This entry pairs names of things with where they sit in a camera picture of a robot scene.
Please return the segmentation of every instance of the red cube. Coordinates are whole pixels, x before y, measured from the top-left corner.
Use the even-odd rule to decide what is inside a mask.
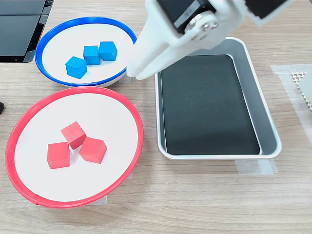
[[[107,147],[103,140],[87,137],[79,151],[84,160],[101,163]]]
[[[70,166],[68,142],[48,145],[48,164],[51,169]]]
[[[63,128],[61,132],[63,133],[64,137],[66,138],[73,150],[82,145],[87,137],[83,129],[77,122],[72,123],[66,128]]]

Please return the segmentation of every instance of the tape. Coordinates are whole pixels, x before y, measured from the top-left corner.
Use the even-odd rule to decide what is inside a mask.
[[[107,204],[107,196],[97,200],[97,201],[94,201],[90,204],[87,204],[86,206],[98,206],[98,205],[106,205]]]
[[[132,179],[133,178],[133,173],[131,173],[130,175],[128,175],[127,179]],[[106,205],[107,204],[107,196],[97,200],[97,201],[94,201],[90,204],[87,204],[87,206],[98,206],[98,205]]]
[[[120,80],[118,82],[120,82],[120,83],[130,83],[130,82],[134,82],[135,80],[136,80],[135,77],[128,77],[127,75],[125,75],[122,78],[120,78]]]
[[[275,175],[278,173],[273,159],[238,159],[235,160],[240,175]]]
[[[300,119],[300,122],[308,136],[310,143],[312,143],[312,116],[309,102],[306,102],[304,95],[298,88],[298,83],[294,79],[295,74],[306,74],[308,70],[312,69],[312,64],[298,64],[298,65],[276,65],[271,66],[273,72],[279,76],[287,95],[292,102],[292,105]]]

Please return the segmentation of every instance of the blue cube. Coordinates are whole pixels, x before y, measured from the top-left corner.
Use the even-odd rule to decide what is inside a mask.
[[[83,57],[87,65],[100,65],[101,57],[98,53],[97,45],[87,45],[83,48]]]
[[[84,59],[73,56],[66,63],[66,70],[69,76],[81,79],[87,72],[87,63]]]
[[[99,46],[99,55],[103,61],[116,61],[117,48],[112,41],[102,41]]]

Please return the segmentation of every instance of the red rim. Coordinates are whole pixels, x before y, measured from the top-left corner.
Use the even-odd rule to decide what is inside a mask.
[[[60,201],[52,201],[48,200],[42,196],[39,196],[32,191],[30,191],[21,181],[21,179],[18,176],[18,173],[15,168],[15,148],[18,142],[18,139],[28,124],[28,122],[40,111],[42,110],[45,106],[49,105],[50,103],[74,94],[82,94],[82,93],[94,93],[94,94],[102,94],[106,95],[108,97],[114,98],[120,103],[122,103],[127,109],[131,112],[132,116],[134,117],[137,125],[137,132],[138,132],[138,142],[137,142],[137,148],[136,148],[136,153],[135,156],[130,163],[129,167],[127,170],[122,174],[122,176],[115,181],[111,186],[109,186],[107,189],[103,190],[102,192],[93,195],[91,197],[82,199],[82,200],[77,200],[77,201],[68,201],[68,202],[60,202]],[[29,111],[27,111],[23,117],[18,121],[16,126],[14,127],[7,146],[6,146],[6,151],[5,151],[5,166],[6,166],[6,171],[8,173],[8,176],[13,184],[13,186],[17,189],[17,191],[22,194],[26,199],[30,200],[31,202],[35,203],[36,205],[41,205],[45,207],[51,207],[51,208],[73,208],[77,206],[83,206],[86,204],[89,204],[91,202],[94,202],[96,200],[99,200],[100,198],[108,195],[110,192],[112,192],[115,188],[117,188],[131,173],[131,171],[134,169],[135,165],[137,164],[137,161],[140,157],[140,154],[143,149],[143,142],[144,142],[144,130],[143,130],[143,123],[141,120],[141,117],[134,107],[134,105],[123,95],[112,91],[110,89],[106,88],[101,88],[101,87],[93,87],[93,86],[88,86],[88,87],[75,87],[75,88],[70,88],[70,89],[65,89],[62,91],[59,91],[55,94],[52,94],[45,99],[41,100],[38,102],[36,105],[34,105],[32,108],[30,108]]]

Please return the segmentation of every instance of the screw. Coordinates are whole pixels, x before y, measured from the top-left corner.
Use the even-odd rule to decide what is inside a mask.
[[[206,23],[202,26],[203,31],[206,31],[210,27],[210,24]]]
[[[214,25],[211,27],[211,30],[216,29],[219,26],[219,24],[217,22],[214,23]]]

